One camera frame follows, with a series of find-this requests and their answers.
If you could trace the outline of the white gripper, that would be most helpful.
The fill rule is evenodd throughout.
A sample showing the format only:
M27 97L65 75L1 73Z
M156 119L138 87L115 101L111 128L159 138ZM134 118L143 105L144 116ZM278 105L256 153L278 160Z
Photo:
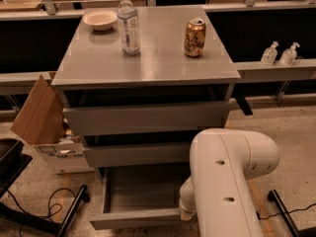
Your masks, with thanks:
M192 220L192 217L197 213L195 191L191 177L188 177L180 187L179 210L183 221Z

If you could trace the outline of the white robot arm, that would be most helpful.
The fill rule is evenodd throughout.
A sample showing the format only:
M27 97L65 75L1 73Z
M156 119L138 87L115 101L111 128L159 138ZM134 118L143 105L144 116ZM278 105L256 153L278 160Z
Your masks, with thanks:
M196 216L200 237L264 237L247 181L278 165L276 143L247 130L209 128L190 148L190 177L180 188L181 218Z

